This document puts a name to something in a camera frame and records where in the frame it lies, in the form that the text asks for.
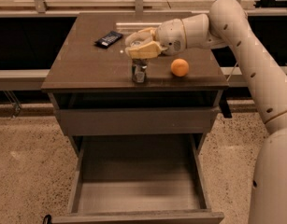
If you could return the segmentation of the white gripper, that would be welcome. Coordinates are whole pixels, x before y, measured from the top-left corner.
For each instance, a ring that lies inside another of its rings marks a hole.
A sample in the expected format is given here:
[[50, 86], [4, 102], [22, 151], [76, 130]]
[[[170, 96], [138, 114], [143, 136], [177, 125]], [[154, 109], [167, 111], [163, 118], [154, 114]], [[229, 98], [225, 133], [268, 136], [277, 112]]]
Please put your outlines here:
[[163, 22], [157, 29], [148, 27], [125, 38], [125, 52], [131, 59], [151, 59], [161, 53], [173, 56], [186, 49], [182, 20]]

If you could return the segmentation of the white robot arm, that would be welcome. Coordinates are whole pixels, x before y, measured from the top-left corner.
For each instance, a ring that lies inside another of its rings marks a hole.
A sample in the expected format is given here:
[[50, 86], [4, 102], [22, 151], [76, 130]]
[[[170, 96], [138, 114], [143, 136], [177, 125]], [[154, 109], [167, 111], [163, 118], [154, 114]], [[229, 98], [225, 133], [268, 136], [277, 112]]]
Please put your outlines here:
[[287, 75], [252, 31], [240, 3], [216, 0], [207, 15], [137, 31], [125, 46], [133, 60], [230, 48], [269, 132], [255, 164], [248, 224], [287, 224]]

